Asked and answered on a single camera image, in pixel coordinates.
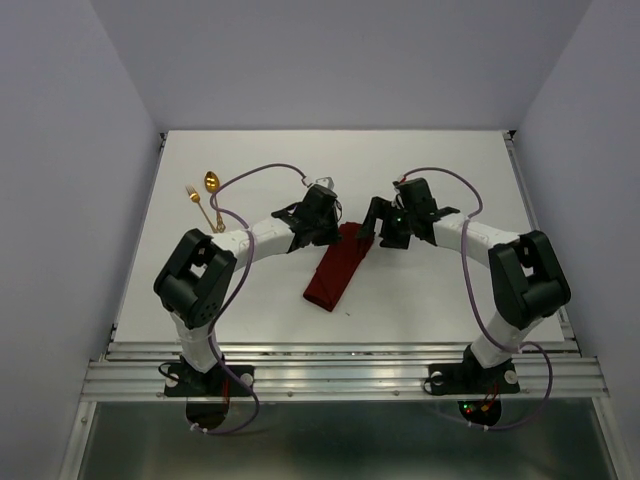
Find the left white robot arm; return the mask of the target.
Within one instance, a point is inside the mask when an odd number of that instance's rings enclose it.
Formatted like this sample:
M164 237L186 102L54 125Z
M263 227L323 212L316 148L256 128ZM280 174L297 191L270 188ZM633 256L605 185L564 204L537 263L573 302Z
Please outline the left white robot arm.
M339 210L333 181L324 177L310 182L301 201L252 226L216 236L198 229L184 234L153 285L182 348L179 360L159 368L166 396L252 394L254 367L224 365L216 343L217 320L239 292L232 277L269 257L339 242Z

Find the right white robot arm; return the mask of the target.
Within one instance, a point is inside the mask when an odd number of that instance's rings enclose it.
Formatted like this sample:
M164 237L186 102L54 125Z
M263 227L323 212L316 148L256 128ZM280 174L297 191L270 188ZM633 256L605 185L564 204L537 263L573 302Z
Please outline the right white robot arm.
M465 279L470 260L490 272L493 317L479 325L481 334L460 363L439 367L431 376L435 390L482 390L503 378L529 333L569 302L571 290L555 250L540 230L508 232L438 206L423 178L404 178L394 189L392 200L371 199L359 237L379 236L381 247L401 250L416 238L458 252Z

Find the dark red cloth napkin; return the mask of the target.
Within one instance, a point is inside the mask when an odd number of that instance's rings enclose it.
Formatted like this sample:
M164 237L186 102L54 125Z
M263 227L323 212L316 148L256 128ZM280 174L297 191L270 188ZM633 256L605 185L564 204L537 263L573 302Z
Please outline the dark red cloth napkin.
M307 302L327 312L336 308L373 244L372 235L358 236L361 227L355 222L339 227L342 239L328 247L303 292Z

